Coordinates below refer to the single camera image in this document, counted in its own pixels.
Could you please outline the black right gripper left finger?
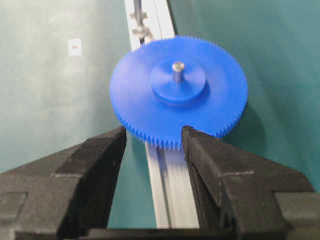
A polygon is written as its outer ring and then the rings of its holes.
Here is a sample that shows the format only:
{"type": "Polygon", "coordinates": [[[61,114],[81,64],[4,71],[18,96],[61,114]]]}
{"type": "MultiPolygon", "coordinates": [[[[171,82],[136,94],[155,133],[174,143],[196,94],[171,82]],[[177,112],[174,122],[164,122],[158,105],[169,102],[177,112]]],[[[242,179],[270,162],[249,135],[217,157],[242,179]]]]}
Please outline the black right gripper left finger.
{"type": "Polygon", "coordinates": [[[76,239],[107,227],[126,145],[120,126],[3,172],[1,239],[76,239]]]}

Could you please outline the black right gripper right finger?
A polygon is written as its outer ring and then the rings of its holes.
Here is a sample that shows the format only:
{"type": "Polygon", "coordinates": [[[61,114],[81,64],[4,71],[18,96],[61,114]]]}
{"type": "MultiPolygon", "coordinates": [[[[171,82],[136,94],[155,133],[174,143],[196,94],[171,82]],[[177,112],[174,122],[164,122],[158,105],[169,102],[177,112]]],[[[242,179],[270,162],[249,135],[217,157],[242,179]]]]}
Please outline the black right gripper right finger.
{"type": "Polygon", "coordinates": [[[235,240],[317,240],[320,194],[300,171],[185,126],[181,132],[202,230],[235,240]]]}

